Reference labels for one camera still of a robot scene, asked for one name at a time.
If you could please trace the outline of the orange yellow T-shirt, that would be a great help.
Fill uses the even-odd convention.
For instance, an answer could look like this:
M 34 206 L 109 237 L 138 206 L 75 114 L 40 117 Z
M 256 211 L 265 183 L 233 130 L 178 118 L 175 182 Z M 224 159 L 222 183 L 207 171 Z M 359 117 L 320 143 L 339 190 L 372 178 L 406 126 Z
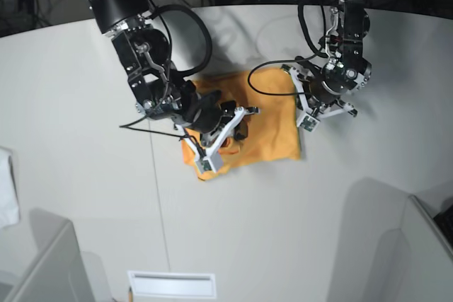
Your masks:
M 299 160 L 301 146 L 296 126 L 297 109 L 292 96 L 266 96 L 256 93 L 247 82 L 248 71 L 198 79 L 195 85 L 205 94 L 212 90 L 222 92 L 221 101 L 234 100 L 243 107 L 257 107 L 260 113 L 244 117 L 248 136 L 243 141 L 229 137 L 219 154 L 223 166 L 217 173 L 195 170 L 200 180 L 211 180 L 234 168 L 280 159 Z

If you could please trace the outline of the grey bin lower right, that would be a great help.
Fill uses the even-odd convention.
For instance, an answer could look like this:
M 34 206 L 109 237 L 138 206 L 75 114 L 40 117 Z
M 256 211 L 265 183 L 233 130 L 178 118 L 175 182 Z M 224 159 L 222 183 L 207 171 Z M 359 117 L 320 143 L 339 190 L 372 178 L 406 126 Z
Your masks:
M 452 246 L 417 197 L 380 238 L 362 300 L 452 300 Z

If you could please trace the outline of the grey bin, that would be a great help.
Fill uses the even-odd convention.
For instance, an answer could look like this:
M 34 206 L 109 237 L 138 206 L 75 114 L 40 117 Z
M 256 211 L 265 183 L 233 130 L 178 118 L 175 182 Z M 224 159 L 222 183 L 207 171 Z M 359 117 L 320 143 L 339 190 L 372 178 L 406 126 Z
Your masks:
M 94 301 L 72 221 L 43 209 L 29 217 L 38 253 L 19 277 L 1 272 L 1 300 Z
M 452 246 L 417 197 L 380 238 L 362 300 L 452 300 Z

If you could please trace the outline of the wooden pencil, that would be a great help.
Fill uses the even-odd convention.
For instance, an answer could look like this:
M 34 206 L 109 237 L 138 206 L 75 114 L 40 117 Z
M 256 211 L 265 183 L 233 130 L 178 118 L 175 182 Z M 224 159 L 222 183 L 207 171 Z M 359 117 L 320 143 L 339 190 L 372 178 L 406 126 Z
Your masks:
M 132 293 L 132 288 L 130 287 L 128 289 L 128 302 L 133 302 L 134 301 L 134 297 L 133 297 L 133 293 Z

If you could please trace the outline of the grey bin lower left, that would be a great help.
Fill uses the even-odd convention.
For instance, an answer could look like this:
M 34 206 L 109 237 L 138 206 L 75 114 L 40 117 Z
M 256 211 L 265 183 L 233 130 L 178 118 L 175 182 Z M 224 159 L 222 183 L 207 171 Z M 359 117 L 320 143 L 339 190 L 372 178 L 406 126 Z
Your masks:
M 72 221 L 43 209 L 29 217 L 38 253 L 19 277 L 1 272 L 1 300 L 94 301 Z

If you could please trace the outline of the white cloth at left edge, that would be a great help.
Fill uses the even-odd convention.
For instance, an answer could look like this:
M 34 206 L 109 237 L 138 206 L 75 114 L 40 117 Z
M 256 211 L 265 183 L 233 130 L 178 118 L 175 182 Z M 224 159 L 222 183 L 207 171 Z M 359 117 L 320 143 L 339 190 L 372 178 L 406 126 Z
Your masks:
M 1 229 L 3 229 L 17 224 L 21 215 L 13 176 L 12 155 L 3 148 L 1 148 L 0 166 L 0 213 Z

